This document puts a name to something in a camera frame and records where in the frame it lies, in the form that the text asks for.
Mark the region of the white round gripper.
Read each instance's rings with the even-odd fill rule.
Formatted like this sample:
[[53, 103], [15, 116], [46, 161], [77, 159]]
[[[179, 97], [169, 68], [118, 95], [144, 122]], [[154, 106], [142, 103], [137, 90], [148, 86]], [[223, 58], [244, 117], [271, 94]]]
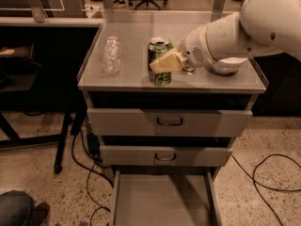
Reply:
[[194, 67], [210, 68], [215, 59], [207, 45], [208, 25], [203, 24], [173, 43], [174, 48], [156, 58], [150, 68], [154, 73], [172, 73], [183, 69], [187, 62]]

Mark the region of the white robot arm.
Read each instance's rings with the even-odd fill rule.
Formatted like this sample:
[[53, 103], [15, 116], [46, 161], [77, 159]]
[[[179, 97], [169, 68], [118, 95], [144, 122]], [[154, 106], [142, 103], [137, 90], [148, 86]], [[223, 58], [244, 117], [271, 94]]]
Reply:
[[186, 64], [211, 69], [230, 57], [286, 53], [301, 60], [301, 0], [244, 0], [241, 10], [203, 24], [150, 63], [154, 73]]

